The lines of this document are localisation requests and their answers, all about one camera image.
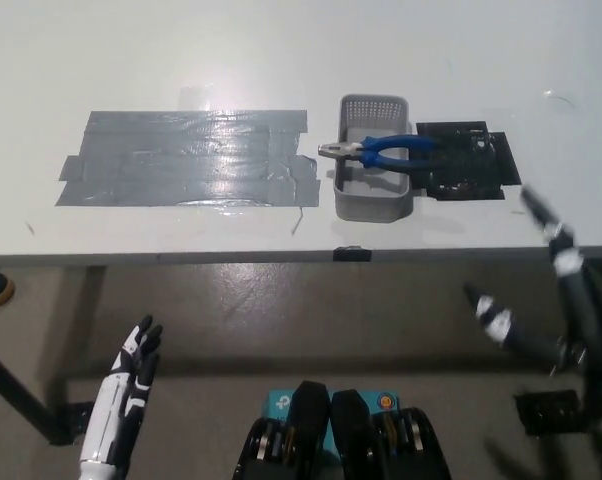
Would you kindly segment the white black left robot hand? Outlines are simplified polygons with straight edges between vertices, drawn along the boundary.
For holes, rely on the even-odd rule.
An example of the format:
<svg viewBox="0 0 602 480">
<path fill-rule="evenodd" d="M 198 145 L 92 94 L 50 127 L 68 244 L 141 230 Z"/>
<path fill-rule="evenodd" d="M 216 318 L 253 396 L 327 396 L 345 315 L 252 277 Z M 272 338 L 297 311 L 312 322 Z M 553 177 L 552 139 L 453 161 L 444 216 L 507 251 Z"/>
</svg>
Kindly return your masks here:
<svg viewBox="0 0 602 480">
<path fill-rule="evenodd" d="M 118 351 L 92 409 L 80 454 L 80 480 L 127 477 L 160 359 L 162 330 L 147 315 Z"/>
</svg>

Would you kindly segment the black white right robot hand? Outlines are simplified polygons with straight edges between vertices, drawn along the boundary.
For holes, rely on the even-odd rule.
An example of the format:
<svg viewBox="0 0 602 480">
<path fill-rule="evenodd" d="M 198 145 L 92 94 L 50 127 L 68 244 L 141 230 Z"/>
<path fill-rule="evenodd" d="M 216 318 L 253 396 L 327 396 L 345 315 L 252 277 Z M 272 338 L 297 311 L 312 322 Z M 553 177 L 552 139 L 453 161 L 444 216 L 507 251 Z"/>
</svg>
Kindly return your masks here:
<svg viewBox="0 0 602 480">
<path fill-rule="evenodd" d="M 557 339 L 534 335 L 519 328 L 512 310 L 485 291 L 465 284 L 464 294 L 483 332 L 500 347 L 557 369 L 581 370 L 585 416 L 590 428 L 602 433 L 601 296 L 570 228 L 532 188 L 524 186 L 520 198 L 547 241 L 567 332 Z"/>
</svg>

